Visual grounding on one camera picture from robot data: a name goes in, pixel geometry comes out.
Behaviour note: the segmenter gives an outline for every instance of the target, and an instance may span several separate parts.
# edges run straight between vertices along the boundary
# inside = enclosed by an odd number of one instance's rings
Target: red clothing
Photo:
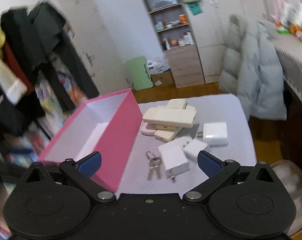
[[[26,92],[27,95],[31,94],[34,92],[34,87],[30,83],[30,81],[27,79],[25,74],[20,68],[19,63],[16,61],[9,44],[7,41],[5,42],[3,48],[3,61],[4,63],[12,70],[15,76],[17,76],[19,79],[22,80],[22,82],[27,86],[28,90]]]

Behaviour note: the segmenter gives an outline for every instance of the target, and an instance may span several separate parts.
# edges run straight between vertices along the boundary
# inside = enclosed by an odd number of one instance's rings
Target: silver screw
[[[200,192],[197,192],[197,191],[189,191],[187,194],[186,194],[186,197],[188,199],[199,199],[201,198],[201,193]]]
[[[113,193],[110,191],[101,191],[98,194],[99,199],[111,199],[113,197]]]

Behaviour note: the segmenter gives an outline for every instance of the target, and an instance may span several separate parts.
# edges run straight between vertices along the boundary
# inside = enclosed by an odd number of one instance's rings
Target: shelf board
[[[176,26],[173,26],[173,27],[170,27],[170,28],[165,28],[165,29],[159,30],[159,31],[157,31],[157,33],[164,32],[164,31],[167,31],[167,30],[171,30],[171,29],[174,29],[174,28],[179,28],[179,27],[182,27],[182,26],[187,26],[187,25],[189,25],[189,23],[179,24],[179,25],[176,25]]]
[[[180,3],[175,3],[175,4],[172,4],[172,5],[168,5],[168,6],[153,10],[153,11],[149,12],[149,14],[152,14],[152,13],[155,13],[155,12],[158,12],[158,11],[162,11],[162,10],[165,10],[165,9],[168,9],[168,8],[171,8],[171,7],[180,6],[180,5],[181,5]]]

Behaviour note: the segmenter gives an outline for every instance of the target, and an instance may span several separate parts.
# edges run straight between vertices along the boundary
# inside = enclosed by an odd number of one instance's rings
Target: gray down jacket
[[[220,89],[238,96],[249,120],[285,120],[283,70],[273,44],[275,33],[269,22],[241,15],[230,17]]]

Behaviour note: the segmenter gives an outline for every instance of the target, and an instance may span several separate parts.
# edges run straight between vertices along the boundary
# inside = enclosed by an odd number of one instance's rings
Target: open box
[[[42,162],[75,161],[99,151],[101,168],[92,180],[116,191],[142,122],[131,89],[84,102],[41,152]]]

